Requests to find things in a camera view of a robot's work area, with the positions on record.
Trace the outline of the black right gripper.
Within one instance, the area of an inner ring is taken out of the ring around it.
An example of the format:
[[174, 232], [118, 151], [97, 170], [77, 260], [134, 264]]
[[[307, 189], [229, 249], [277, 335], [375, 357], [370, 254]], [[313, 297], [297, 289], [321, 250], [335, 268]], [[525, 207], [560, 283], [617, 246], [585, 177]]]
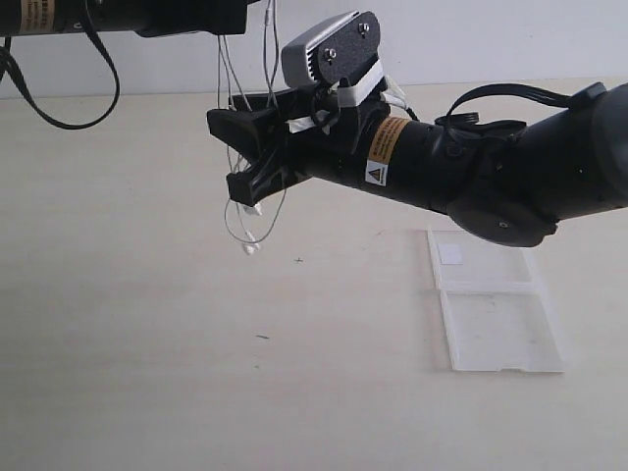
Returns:
[[328, 134], [294, 133], [285, 151], [267, 151], [288, 135], [288, 121], [310, 114], [313, 95], [313, 86], [281, 90], [275, 99], [234, 95], [229, 108], [207, 112], [210, 134], [254, 162], [227, 175], [231, 201], [254, 206], [312, 177], [422, 209], [442, 207], [442, 128], [395, 117], [381, 101], [342, 110]]

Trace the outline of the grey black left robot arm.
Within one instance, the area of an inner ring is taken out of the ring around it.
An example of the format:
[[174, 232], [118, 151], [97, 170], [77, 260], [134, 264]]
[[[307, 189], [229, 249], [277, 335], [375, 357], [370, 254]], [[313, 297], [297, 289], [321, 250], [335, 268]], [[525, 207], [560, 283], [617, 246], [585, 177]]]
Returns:
[[76, 33], [82, 31], [85, 19], [98, 32], [133, 31], [142, 37], [243, 34], [252, 4], [247, 0], [2, 0], [1, 35]]

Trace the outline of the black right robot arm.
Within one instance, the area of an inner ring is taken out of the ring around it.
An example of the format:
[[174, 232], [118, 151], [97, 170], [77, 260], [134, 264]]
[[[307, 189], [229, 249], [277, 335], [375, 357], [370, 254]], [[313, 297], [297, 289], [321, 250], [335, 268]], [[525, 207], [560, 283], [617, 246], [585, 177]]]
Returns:
[[627, 88], [594, 83], [567, 96], [529, 85], [484, 85], [464, 101], [517, 96], [555, 109], [536, 124], [481, 123], [456, 109], [433, 123], [394, 117], [376, 93], [342, 108], [314, 85], [237, 97], [208, 128], [248, 163], [227, 176], [232, 201], [252, 206], [320, 179], [443, 214], [464, 231], [533, 247], [561, 221], [627, 205]]

